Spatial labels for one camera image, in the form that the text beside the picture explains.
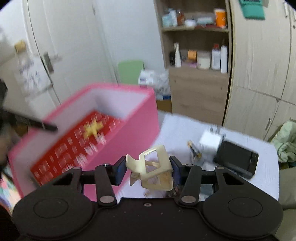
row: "plastic container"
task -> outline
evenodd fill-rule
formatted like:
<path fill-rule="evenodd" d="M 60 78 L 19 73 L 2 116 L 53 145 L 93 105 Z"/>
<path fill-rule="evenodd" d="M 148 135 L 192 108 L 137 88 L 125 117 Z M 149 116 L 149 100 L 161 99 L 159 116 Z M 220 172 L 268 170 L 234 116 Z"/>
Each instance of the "plastic container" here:
<path fill-rule="evenodd" d="M 186 19 L 185 27 L 192 28 L 196 26 L 196 21 L 194 19 Z"/>
<path fill-rule="evenodd" d="M 150 148 L 159 133 L 156 100 L 152 88 L 115 84 L 87 86 L 46 118 L 46 121 L 58 126 L 57 133 L 33 129 L 9 152 L 12 175 L 21 197 L 38 187 L 32 181 L 31 166 L 92 110 L 120 118 L 124 122 L 106 136 L 105 145 L 97 146 L 98 152 L 88 158 L 84 171 L 94 170 L 96 166 L 104 163 L 114 164 L 127 154 L 138 157 Z M 113 189 L 116 194 L 120 186 Z M 84 195 L 95 201 L 95 186 L 85 185 Z"/>
<path fill-rule="evenodd" d="M 210 55 L 208 51 L 197 52 L 197 68 L 198 69 L 209 69 L 210 68 Z"/>
<path fill-rule="evenodd" d="M 184 22 L 185 22 L 184 13 L 181 12 L 180 9 L 177 10 L 177 22 L 178 22 L 178 26 L 184 25 Z"/>
<path fill-rule="evenodd" d="M 221 50 L 219 49 L 219 44 L 214 44 L 212 49 L 212 69 L 220 70 L 221 66 Z"/>
<path fill-rule="evenodd" d="M 172 18 L 172 26 L 177 27 L 178 26 L 178 20 L 177 20 L 177 12 L 176 12 L 176 10 L 170 10 L 170 17 Z"/>
<path fill-rule="evenodd" d="M 215 8 L 214 13 L 216 15 L 216 26 L 226 28 L 226 10 L 222 8 Z"/>
<path fill-rule="evenodd" d="M 207 25 L 214 24 L 214 19 L 212 17 L 199 17 L 197 18 L 197 25 Z"/>
<path fill-rule="evenodd" d="M 170 14 L 163 15 L 162 21 L 163 21 L 164 28 L 169 28 L 172 26 L 172 18 L 170 16 Z"/>
<path fill-rule="evenodd" d="M 180 68 L 182 65 L 182 62 L 181 62 L 179 43 L 175 43 L 174 47 L 176 49 L 175 66 L 176 66 L 176 68 Z"/>
<path fill-rule="evenodd" d="M 226 45 L 221 47 L 221 73 L 226 74 L 228 71 L 228 48 Z"/>

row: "orange label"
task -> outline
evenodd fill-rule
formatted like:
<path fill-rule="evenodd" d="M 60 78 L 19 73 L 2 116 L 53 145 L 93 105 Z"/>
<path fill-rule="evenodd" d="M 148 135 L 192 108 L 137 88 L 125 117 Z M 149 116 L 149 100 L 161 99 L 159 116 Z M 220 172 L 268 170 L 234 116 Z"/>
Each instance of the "orange label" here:
<path fill-rule="evenodd" d="M 188 50 L 188 57 L 187 59 L 196 60 L 197 51 L 195 50 Z"/>
<path fill-rule="evenodd" d="M 215 14 L 216 14 L 217 27 L 225 28 L 226 27 L 226 11 L 222 9 L 215 10 Z"/>

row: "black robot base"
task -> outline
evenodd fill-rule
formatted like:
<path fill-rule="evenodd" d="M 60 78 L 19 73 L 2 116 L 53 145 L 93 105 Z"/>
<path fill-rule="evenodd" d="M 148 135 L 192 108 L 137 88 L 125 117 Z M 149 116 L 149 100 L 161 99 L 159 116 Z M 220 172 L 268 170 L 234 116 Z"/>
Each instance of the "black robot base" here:
<path fill-rule="evenodd" d="M 178 198 L 116 201 L 112 185 L 126 173 L 125 157 L 94 171 L 75 167 L 24 197 L 13 212 L 18 241 L 277 240 L 283 211 L 257 187 L 223 167 L 203 171 L 170 157 Z M 97 202 L 83 195 L 96 185 Z M 200 185 L 213 195 L 199 202 Z"/>

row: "orange cup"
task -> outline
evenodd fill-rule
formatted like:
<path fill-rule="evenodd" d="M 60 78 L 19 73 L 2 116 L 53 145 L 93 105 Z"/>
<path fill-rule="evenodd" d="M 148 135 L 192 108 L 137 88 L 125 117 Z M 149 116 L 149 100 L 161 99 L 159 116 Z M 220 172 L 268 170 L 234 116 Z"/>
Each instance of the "orange cup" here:
<path fill-rule="evenodd" d="M 226 10 L 222 8 L 215 8 L 216 25 L 220 28 L 226 28 Z"/>

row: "red tray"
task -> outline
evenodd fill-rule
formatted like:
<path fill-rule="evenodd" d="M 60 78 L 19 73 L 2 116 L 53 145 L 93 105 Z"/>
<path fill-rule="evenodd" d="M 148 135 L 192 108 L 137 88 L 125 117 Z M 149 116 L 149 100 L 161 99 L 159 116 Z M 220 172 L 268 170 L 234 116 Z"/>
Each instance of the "red tray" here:
<path fill-rule="evenodd" d="M 98 131 L 98 137 L 93 135 L 84 139 L 84 125 L 92 123 L 93 119 L 102 122 L 104 127 Z M 92 111 L 67 134 L 65 134 L 45 155 L 32 167 L 31 172 L 39 185 L 44 185 L 73 167 L 84 167 L 88 156 L 98 151 L 97 145 L 105 144 L 105 136 L 113 131 L 121 120 Z"/>

